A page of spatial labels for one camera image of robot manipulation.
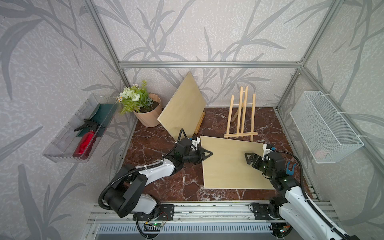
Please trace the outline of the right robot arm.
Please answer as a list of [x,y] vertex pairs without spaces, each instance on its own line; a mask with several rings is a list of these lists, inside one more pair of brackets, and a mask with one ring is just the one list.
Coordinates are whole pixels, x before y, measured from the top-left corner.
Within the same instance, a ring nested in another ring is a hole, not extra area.
[[304,174],[300,181],[286,173],[283,154],[293,157],[301,167],[300,160],[286,151],[271,151],[263,156],[245,153],[246,162],[269,179],[278,195],[270,199],[268,215],[272,219],[282,218],[290,224],[304,240],[357,240],[338,227],[310,199],[303,188]]

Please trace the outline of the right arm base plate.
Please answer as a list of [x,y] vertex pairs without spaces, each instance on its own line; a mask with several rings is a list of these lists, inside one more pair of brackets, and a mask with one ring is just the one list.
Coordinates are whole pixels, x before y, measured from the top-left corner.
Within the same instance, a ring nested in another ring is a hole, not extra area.
[[249,209],[254,214],[255,220],[271,223],[286,222],[297,218],[299,215],[293,210],[289,210],[289,203],[250,203]]

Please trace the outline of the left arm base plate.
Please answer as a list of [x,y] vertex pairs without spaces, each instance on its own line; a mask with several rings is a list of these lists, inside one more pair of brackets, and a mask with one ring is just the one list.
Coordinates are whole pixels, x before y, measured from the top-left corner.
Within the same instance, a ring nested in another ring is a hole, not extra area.
[[154,210],[149,213],[134,213],[133,220],[136,221],[171,221],[174,218],[175,205],[173,204],[164,204],[159,205],[154,208]]

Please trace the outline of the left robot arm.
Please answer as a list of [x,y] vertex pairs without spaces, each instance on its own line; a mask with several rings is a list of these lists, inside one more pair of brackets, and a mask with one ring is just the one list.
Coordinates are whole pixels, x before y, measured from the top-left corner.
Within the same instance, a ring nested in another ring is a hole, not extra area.
[[98,198],[99,207],[114,211],[120,218],[145,214],[151,218],[160,215],[161,203],[149,194],[144,194],[147,185],[170,177],[184,168],[185,164],[198,165],[211,157],[213,152],[202,147],[200,139],[184,138],[153,164],[134,167],[126,165],[102,190]]

